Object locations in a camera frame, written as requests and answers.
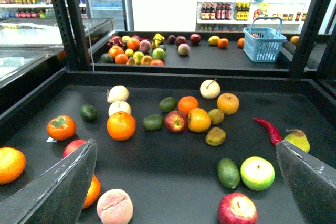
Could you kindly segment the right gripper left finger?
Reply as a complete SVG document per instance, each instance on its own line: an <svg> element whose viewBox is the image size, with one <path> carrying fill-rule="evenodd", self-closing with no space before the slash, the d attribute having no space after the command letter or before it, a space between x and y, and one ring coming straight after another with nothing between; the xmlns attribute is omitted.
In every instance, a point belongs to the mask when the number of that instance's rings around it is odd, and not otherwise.
<svg viewBox="0 0 336 224"><path fill-rule="evenodd" d="M89 139L1 202L1 223L77 223L96 160L97 144Z"/></svg>

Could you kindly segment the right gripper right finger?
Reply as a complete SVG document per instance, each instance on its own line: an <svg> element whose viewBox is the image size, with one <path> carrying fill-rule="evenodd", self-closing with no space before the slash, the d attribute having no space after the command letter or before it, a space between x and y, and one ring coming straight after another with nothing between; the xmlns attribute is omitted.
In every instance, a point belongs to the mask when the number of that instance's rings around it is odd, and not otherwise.
<svg viewBox="0 0 336 224"><path fill-rule="evenodd" d="M277 161L305 223L335 223L335 169L281 141Z"/></svg>

